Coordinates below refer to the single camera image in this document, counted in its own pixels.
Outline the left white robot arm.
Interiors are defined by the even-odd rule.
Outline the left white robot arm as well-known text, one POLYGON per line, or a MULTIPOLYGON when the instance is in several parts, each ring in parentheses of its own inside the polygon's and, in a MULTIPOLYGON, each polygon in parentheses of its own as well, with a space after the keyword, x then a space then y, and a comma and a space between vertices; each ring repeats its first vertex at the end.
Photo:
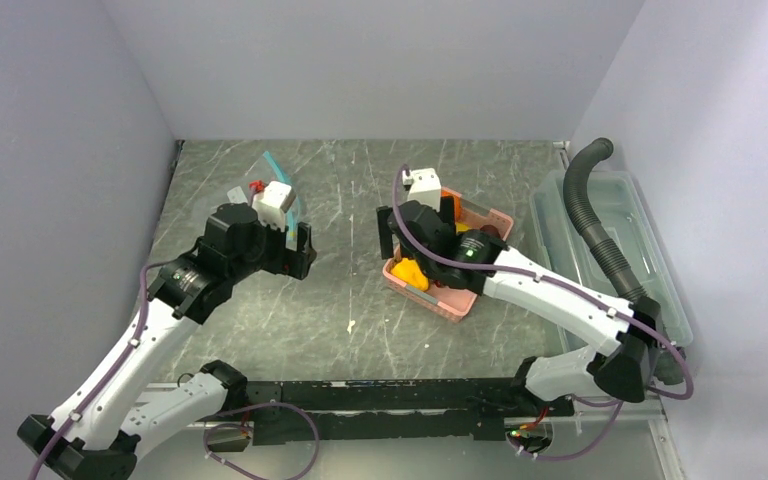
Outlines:
POLYGON ((28 474, 49 468, 63 479, 126 479, 147 453, 188 424, 217 415, 239 417, 248 407, 248 380, 214 360, 161 398, 136 404, 158 367, 227 302, 235 286, 263 271, 304 279, 317 257, 312 229, 270 224, 246 203, 219 206, 203 234, 178 257, 155 264, 140 281, 140 307, 84 383, 49 414, 31 414, 17 435, 35 454, 28 474))

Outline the pink perforated plastic basket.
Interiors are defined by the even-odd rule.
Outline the pink perforated plastic basket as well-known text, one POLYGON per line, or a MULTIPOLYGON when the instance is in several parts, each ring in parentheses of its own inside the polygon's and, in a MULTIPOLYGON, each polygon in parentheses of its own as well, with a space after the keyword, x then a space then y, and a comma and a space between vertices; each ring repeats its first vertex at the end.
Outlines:
MULTIPOLYGON (((502 240, 508 239, 514 226, 514 220, 509 215, 496 209, 486 209, 466 200, 459 192, 447 187, 442 188, 442 196, 454 198, 456 230, 459 233, 467 227, 480 229, 485 226, 493 226, 502 240)), ((455 290, 437 286, 434 283, 429 283, 426 290, 417 289, 414 285, 392 273, 392 269, 401 261, 400 248, 396 246, 394 257, 387 259, 382 267, 382 275, 391 290, 453 323, 460 322, 468 315, 478 298, 477 294, 469 290, 455 290)))

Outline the orange fruit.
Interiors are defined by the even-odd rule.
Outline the orange fruit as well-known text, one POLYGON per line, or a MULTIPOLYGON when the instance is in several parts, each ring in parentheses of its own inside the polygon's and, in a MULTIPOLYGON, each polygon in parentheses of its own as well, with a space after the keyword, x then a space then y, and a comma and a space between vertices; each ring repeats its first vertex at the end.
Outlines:
POLYGON ((461 196, 443 189, 440 197, 440 214, 449 223, 457 223, 462 216, 461 196))

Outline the clear zip bag blue zipper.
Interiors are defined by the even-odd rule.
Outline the clear zip bag blue zipper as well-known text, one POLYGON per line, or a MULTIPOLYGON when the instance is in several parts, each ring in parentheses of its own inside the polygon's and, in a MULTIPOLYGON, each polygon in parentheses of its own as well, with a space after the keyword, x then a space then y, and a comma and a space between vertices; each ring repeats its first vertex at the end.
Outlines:
POLYGON ((232 203, 254 200, 256 207, 265 209, 268 225, 279 227, 279 220, 284 220, 282 230, 289 238, 295 237, 302 220, 303 202, 299 191, 269 151, 254 161, 240 180, 233 181, 220 198, 232 203))

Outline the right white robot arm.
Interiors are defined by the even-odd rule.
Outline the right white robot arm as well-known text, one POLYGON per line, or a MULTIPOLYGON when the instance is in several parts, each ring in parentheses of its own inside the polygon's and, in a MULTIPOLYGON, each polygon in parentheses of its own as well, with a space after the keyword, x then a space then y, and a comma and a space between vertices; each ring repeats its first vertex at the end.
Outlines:
POLYGON ((511 401, 534 415, 566 396, 642 402, 659 354, 651 333, 659 307, 572 283, 509 246, 493 229, 456 230, 445 214, 417 201, 376 211, 381 255, 417 262, 432 283, 536 313, 584 341, 552 357, 529 357, 514 376, 511 401))

